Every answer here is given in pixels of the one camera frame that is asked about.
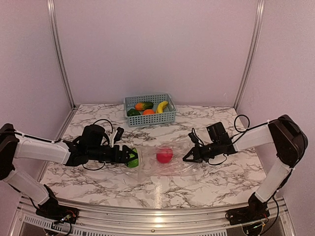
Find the orange fake orange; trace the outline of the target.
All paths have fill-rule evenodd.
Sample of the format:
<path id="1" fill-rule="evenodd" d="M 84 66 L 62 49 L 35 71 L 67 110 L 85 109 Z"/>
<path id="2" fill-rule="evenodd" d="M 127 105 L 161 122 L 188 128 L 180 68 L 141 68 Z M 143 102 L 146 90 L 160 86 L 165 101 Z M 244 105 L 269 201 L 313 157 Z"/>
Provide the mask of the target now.
<path id="1" fill-rule="evenodd" d="M 142 115 L 153 115 L 155 111 L 153 109 L 146 109 L 143 111 Z"/>

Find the light blue plastic basket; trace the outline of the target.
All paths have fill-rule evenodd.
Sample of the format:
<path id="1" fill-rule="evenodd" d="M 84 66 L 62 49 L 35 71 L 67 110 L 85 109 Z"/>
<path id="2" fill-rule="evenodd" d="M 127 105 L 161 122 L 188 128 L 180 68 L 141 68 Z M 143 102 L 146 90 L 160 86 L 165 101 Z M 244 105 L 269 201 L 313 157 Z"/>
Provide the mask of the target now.
<path id="1" fill-rule="evenodd" d="M 129 127 L 171 123 L 177 112 L 167 93 L 126 97 L 124 108 Z"/>

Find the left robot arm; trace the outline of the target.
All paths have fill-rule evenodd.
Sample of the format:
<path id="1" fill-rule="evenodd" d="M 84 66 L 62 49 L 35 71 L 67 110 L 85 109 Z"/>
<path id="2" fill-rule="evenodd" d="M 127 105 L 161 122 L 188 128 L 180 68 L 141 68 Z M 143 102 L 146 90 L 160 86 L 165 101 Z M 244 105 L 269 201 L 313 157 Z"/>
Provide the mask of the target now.
<path id="1" fill-rule="evenodd" d="M 138 152 L 116 144 L 123 132 L 119 127 L 109 137 L 103 127 L 91 124 L 73 141 L 51 141 L 19 133 L 12 124 L 6 123 L 0 129 L 0 178 L 35 201 L 39 211 L 57 219 L 62 215 L 62 207 L 52 190 L 18 171 L 14 159 L 44 160 L 70 167 L 84 165 L 90 160 L 129 166 L 138 160 Z"/>

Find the clear zip top bag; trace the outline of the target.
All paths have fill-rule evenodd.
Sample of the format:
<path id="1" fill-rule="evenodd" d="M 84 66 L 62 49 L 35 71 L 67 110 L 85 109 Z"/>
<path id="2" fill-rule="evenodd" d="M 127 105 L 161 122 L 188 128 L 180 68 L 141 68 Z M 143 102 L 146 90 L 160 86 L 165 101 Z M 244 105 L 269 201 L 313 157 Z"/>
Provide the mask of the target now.
<path id="1" fill-rule="evenodd" d="M 133 150 L 138 159 L 120 167 L 128 177 L 145 180 L 150 177 L 186 177 L 202 172 L 202 164 L 183 161 L 190 146 L 164 144 L 160 146 L 138 146 Z"/>

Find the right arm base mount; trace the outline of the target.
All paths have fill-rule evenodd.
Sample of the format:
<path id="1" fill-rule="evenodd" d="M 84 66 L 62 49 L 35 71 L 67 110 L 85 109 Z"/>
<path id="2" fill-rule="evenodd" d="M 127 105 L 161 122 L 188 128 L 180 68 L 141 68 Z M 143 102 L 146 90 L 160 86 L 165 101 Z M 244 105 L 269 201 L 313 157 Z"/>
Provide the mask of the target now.
<path id="1" fill-rule="evenodd" d="M 249 223 L 268 218 L 270 213 L 267 208 L 267 202 L 261 202 L 255 193 L 253 193 L 248 200 L 248 206 L 228 210 L 225 218 L 229 221 L 230 225 Z"/>

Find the aluminium frame post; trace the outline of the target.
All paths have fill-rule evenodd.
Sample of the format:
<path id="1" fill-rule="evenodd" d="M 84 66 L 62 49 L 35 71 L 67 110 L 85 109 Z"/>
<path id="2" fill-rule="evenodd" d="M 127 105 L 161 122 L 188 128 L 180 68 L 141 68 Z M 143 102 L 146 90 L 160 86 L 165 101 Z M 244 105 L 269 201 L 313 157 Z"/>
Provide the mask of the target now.
<path id="1" fill-rule="evenodd" d="M 50 27 L 52 31 L 52 38 L 54 43 L 54 48 L 56 52 L 58 67 L 61 73 L 62 83 L 65 90 L 65 94 L 69 103 L 69 106 L 72 110 L 76 108 L 74 98 L 72 95 L 72 91 L 70 88 L 70 83 L 68 80 L 65 63 L 63 59 L 62 54 L 62 47 L 59 37 L 59 31 L 58 31 L 58 23 L 57 23 L 57 15 L 56 15 L 56 8 L 55 8 L 55 1 L 54 0 L 47 0 L 47 7 L 48 7 L 48 14 L 50 18 Z"/>
<path id="2" fill-rule="evenodd" d="M 259 44 L 260 34 L 261 34 L 261 27 L 263 23 L 263 14 L 264 14 L 264 8 L 265 8 L 265 1 L 264 0 L 258 0 L 257 1 L 257 7 L 256 7 L 256 14 L 255 14 L 255 20 L 254 20 L 254 26 L 252 31 L 252 37 L 250 41 L 250 47 L 245 63 L 245 67 L 243 70 L 241 82 L 239 84 L 239 88 L 234 100 L 233 108 L 235 110 L 238 110 L 240 107 L 242 98 L 245 94 L 246 86 L 249 81 L 250 72 L 254 60 L 254 56 Z"/>

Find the yellow fake banana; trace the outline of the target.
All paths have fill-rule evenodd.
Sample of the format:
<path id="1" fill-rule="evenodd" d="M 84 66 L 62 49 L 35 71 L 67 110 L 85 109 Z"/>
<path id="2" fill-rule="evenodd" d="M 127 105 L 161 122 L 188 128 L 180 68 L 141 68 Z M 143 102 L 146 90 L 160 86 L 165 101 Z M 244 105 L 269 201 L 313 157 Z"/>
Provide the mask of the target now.
<path id="1" fill-rule="evenodd" d="M 163 113 L 164 109 L 167 107 L 168 101 L 162 101 L 158 104 L 157 109 L 156 109 L 156 114 L 161 114 Z"/>

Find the green fake cabbage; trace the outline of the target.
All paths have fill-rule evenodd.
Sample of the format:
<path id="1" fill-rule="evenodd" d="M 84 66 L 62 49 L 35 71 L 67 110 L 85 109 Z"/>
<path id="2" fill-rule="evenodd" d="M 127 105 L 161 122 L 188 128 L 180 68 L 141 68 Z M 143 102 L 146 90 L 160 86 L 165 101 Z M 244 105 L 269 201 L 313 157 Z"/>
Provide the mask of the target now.
<path id="1" fill-rule="evenodd" d="M 127 111 L 127 116 L 128 117 L 140 116 L 140 115 L 141 115 L 141 113 L 138 110 L 136 110 L 136 109 L 130 109 L 130 110 Z"/>

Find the red fake apple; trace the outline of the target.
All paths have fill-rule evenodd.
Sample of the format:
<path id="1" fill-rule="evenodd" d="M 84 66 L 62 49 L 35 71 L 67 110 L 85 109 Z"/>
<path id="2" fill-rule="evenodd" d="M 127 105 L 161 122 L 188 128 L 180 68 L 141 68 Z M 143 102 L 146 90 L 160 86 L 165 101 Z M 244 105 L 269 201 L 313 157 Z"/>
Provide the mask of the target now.
<path id="1" fill-rule="evenodd" d="M 160 148 L 156 153 L 156 159 L 159 163 L 166 164 L 173 158 L 173 150 L 168 147 Z"/>

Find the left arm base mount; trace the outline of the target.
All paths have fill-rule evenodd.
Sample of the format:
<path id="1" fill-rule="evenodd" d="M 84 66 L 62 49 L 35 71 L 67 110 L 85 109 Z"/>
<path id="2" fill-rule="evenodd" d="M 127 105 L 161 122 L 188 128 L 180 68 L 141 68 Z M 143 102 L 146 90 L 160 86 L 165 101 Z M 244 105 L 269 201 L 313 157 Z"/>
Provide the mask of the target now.
<path id="1" fill-rule="evenodd" d="M 75 224 L 79 210 L 74 207 L 60 205 L 53 191 L 46 184 L 44 187 L 49 198 L 43 204 L 38 204 L 35 207 L 36 214 L 55 220 L 55 224 L 64 222 Z"/>

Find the left aluminium frame post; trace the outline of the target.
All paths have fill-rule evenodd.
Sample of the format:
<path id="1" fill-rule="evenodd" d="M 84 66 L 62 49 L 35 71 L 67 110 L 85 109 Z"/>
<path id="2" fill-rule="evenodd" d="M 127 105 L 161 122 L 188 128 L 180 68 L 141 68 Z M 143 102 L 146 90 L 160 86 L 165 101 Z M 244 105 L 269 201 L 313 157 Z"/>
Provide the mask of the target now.
<path id="1" fill-rule="evenodd" d="M 59 37 L 59 31 L 58 31 L 58 23 L 57 23 L 57 15 L 56 15 L 56 8 L 55 8 L 55 1 L 54 0 L 47 0 L 47 7 L 48 7 L 48 14 L 50 18 L 50 27 L 52 31 L 52 38 L 54 43 L 54 48 L 56 52 L 58 67 L 61 73 L 62 83 L 65 90 L 65 94 L 69 103 L 69 106 L 72 110 L 76 108 L 74 98 L 72 95 L 72 91 L 70 88 L 70 83 L 68 80 L 65 63 L 63 59 L 62 54 L 62 47 Z"/>

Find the front aluminium rail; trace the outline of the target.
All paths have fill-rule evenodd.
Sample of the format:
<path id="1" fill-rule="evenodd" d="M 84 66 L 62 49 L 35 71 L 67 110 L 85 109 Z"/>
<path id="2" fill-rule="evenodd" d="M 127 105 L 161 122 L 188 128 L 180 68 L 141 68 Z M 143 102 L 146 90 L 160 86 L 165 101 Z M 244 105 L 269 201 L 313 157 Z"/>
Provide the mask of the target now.
<path id="1" fill-rule="evenodd" d="M 243 236 L 252 223 L 230 225 L 226 212 L 245 203 L 203 208 L 150 209 L 102 206 L 65 199 L 60 204 L 79 210 L 73 225 L 53 225 L 35 214 L 30 200 L 20 199 L 9 235 L 43 236 L 71 231 L 73 236 Z"/>

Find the green orange fake mango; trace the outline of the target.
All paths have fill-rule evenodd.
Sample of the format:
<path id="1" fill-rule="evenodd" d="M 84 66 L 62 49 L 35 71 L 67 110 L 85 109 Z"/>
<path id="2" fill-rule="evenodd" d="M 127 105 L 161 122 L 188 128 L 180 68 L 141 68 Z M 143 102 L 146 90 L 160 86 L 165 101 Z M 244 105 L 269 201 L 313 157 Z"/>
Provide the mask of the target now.
<path id="1" fill-rule="evenodd" d="M 135 110 L 145 111 L 148 109 L 152 109 L 153 106 L 154 106 L 153 102 L 139 102 L 135 105 Z"/>

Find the right aluminium frame post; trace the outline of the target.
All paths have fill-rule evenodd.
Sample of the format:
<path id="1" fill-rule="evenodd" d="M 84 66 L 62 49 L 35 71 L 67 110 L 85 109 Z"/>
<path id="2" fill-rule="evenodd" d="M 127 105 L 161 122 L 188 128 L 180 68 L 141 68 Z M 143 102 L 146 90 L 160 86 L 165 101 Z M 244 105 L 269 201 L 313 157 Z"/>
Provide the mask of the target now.
<path id="1" fill-rule="evenodd" d="M 233 108 L 235 110 L 238 110 L 240 107 L 242 98 L 245 94 L 246 86 L 249 81 L 250 72 L 254 60 L 254 56 L 259 44 L 260 34 L 261 34 L 261 27 L 263 23 L 263 14 L 264 14 L 264 8 L 265 8 L 265 1 L 264 0 L 258 0 L 257 1 L 257 7 L 256 7 L 256 14 L 255 14 L 255 20 L 254 20 L 254 26 L 252 31 L 252 37 L 250 41 L 250 47 L 245 63 L 245 67 L 243 70 L 241 82 L 239 84 L 239 88 L 234 100 Z"/>

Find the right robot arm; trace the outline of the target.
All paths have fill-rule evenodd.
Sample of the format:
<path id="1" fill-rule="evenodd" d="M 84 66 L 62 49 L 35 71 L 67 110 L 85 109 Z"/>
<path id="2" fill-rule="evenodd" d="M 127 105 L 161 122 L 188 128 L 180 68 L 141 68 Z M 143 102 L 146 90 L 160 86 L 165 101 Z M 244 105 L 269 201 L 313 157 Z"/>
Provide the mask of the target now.
<path id="1" fill-rule="evenodd" d="M 288 115 L 247 127 L 233 136 L 228 135 L 222 122 L 209 125 L 207 132 L 209 144 L 201 142 L 195 131 L 189 133 L 194 146 L 183 157 L 184 162 L 208 163 L 219 155 L 227 157 L 251 148 L 274 146 L 276 160 L 244 209 L 248 220 L 255 220 L 263 212 L 263 205 L 283 188 L 308 147 L 307 136 Z"/>

